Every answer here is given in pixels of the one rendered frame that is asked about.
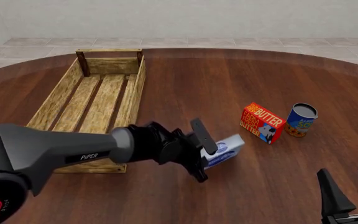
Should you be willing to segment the red butter box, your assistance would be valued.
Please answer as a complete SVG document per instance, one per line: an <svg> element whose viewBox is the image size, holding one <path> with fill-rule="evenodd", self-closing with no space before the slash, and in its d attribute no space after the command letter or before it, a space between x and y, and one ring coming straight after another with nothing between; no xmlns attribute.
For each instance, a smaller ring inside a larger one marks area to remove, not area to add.
<svg viewBox="0 0 358 224"><path fill-rule="evenodd" d="M285 122L285 119L252 102L243 109L240 125L271 145L280 137Z"/></svg>

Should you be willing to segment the white and blue cream cheese box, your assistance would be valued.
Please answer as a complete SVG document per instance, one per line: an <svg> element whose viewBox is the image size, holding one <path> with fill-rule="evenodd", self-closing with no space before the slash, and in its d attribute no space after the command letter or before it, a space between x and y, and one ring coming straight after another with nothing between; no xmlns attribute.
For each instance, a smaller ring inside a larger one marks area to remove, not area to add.
<svg viewBox="0 0 358 224"><path fill-rule="evenodd" d="M201 157L206 158L207 165L204 169L209 169L210 167L214 167L234 156L237 156L238 152L241 150L244 145L244 140L241 138L239 134L235 134L226 139L222 139L216 142L218 150L215 154L208 154L205 149L200 151Z"/></svg>

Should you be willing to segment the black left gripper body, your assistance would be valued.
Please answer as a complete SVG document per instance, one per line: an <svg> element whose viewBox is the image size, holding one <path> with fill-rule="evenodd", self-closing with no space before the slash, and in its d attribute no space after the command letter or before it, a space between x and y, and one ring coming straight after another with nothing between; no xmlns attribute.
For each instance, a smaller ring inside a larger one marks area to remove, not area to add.
<svg viewBox="0 0 358 224"><path fill-rule="evenodd" d="M173 134L179 140L179 155L174 160L183 166L197 182L202 183L208 179L204 168L207 165L206 158L201 156L203 145L194 132L184 134L180 128L176 128Z"/></svg>

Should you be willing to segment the blue soup tin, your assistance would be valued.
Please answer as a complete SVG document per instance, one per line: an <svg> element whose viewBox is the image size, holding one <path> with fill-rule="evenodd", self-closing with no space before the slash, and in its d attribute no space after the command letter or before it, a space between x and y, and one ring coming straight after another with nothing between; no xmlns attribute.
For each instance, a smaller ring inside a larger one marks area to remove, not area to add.
<svg viewBox="0 0 358 224"><path fill-rule="evenodd" d="M318 111L309 104L297 103L293 105L285 123L285 131L294 137L306 136L314 120L318 118Z"/></svg>

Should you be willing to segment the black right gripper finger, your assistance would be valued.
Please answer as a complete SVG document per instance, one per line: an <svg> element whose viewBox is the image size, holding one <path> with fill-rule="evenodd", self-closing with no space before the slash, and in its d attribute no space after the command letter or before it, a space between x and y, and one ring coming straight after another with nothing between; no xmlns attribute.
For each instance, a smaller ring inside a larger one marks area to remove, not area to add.
<svg viewBox="0 0 358 224"><path fill-rule="evenodd" d="M317 177L321 192L322 218L348 218L356 206L344 195L327 169L320 169Z"/></svg>

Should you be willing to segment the wooden slat tray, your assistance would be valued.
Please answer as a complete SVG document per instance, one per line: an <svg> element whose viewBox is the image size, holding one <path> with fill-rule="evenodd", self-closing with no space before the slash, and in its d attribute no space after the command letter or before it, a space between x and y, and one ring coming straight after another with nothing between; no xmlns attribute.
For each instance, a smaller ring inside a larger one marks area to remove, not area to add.
<svg viewBox="0 0 358 224"><path fill-rule="evenodd" d="M27 123L42 131L106 134L137 120L145 82L141 49L78 49Z"/></svg>

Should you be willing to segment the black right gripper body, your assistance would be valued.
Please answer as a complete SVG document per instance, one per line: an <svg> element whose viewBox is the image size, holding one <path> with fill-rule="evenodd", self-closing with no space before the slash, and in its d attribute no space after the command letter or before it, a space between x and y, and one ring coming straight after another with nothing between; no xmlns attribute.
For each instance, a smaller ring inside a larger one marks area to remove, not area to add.
<svg viewBox="0 0 358 224"><path fill-rule="evenodd" d="M321 212L322 224L358 224L358 214L348 212Z"/></svg>

